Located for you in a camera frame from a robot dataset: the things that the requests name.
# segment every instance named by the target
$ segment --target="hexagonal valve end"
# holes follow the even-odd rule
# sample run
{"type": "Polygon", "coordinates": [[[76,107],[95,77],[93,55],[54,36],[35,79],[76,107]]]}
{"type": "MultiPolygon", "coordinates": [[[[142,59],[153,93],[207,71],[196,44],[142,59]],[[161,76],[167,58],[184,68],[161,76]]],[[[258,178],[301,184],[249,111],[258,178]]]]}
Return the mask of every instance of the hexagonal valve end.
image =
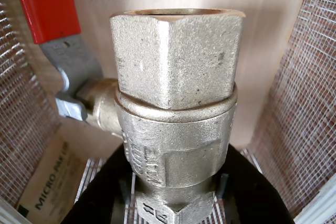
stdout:
{"type": "Polygon", "coordinates": [[[227,9],[136,10],[112,16],[120,91],[171,110],[228,98],[243,17],[227,9]]]}

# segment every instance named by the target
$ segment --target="white wire mesh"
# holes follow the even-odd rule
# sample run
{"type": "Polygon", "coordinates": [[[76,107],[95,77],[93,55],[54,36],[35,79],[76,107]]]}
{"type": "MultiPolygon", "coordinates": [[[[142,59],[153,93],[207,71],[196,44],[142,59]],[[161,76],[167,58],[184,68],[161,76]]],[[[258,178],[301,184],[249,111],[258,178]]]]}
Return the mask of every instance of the white wire mesh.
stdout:
{"type": "Polygon", "coordinates": [[[336,223],[336,214],[331,216],[329,220],[326,220],[323,224],[335,224],[336,223]]]}
{"type": "Polygon", "coordinates": [[[304,0],[248,150],[296,216],[336,172],[336,0],[304,0]]]}
{"type": "Polygon", "coordinates": [[[75,202],[79,199],[79,196],[85,191],[89,183],[94,179],[96,174],[100,171],[102,166],[106,163],[106,159],[103,158],[90,158],[86,162],[86,167],[79,184],[75,202]]]}
{"type": "Polygon", "coordinates": [[[0,3],[0,197],[12,206],[58,124],[0,3]]]}

